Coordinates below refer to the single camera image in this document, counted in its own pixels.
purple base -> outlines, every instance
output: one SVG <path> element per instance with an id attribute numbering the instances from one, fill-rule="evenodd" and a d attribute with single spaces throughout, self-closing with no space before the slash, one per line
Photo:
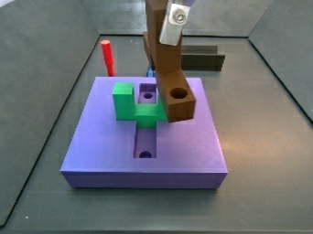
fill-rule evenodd
<path id="1" fill-rule="evenodd" d="M 67 151 L 61 173 L 74 187 L 218 188 L 227 175 L 201 79 L 187 79 L 197 98 L 194 119 L 158 122 L 156 157 L 136 158 L 135 122 L 116 121 L 115 82 L 154 78 L 96 78 Z"/>

round hole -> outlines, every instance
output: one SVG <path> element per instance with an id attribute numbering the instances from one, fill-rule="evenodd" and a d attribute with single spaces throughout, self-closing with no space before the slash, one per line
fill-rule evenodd
<path id="1" fill-rule="evenodd" d="M 150 151 L 143 151 L 139 155 L 139 158 L 151 158 L 151 152 Z"/>
<path id="2" fill-rule="evenodd" d="M 172 96 L 172 98 L 175 98 L 175 99 L 185 99 L 186 96 L 187 96 L 187 91 L 183 90 L 182 88 L 174 88 L 174 89 L 171 90 L 171 96 Z"/>
<path id="3" fill-rule="evenodd" d="M 147 93 L 143 94 L 143 97 L 144 97 L 146 99 L 150 99 L 150 98 L 152 97 L 152 95 L 147 92 Z"/>

red stick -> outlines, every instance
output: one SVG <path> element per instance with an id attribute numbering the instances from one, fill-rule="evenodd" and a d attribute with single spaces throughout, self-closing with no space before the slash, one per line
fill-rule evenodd
<path id="1" fill-rule="evenodd" d="M 115 71 L 114 71 L 114 58 L 112 58 L 112 49 L 111 49 L 111 43 L 108 40 L 103 40 L 102 42 L 102 49 L 103 49 L 103 58 L 107 66 L 107 75 L 108 77 L 114 77 Z"/>

gray floor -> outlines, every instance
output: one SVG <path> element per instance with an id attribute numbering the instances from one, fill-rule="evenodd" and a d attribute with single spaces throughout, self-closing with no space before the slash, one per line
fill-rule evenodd
<path id="1" fill-rule="evenodd" d="M 144 76 L 142 37 L 110 37 L 118 76 Z M 95 76 L 99 47 L 64 106 L 7 231 L 313 230 L 313 131 L 246 39 L 186 38 L 219 45 L 222 72 L 203 78 L 230 174 L 218 190 L 74 189 L 59 169 Z"/>

green block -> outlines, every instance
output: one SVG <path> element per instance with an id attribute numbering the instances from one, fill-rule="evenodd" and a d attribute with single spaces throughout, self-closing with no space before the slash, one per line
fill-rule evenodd
<path id="1" fill-rule="evenodd" d="M 112 91 L 116 120 L 130 121 L 135 118 L 134 83 L 116 82 Z"/>
<path id="2" fill-rule="evenodd" d="M 135 103 L 134 83 L 116 82 L 112 91 L 118 121 L 136 121 L 138 128 L 156 128 L 158 121 L 166 121 L 163 104 Z"/>

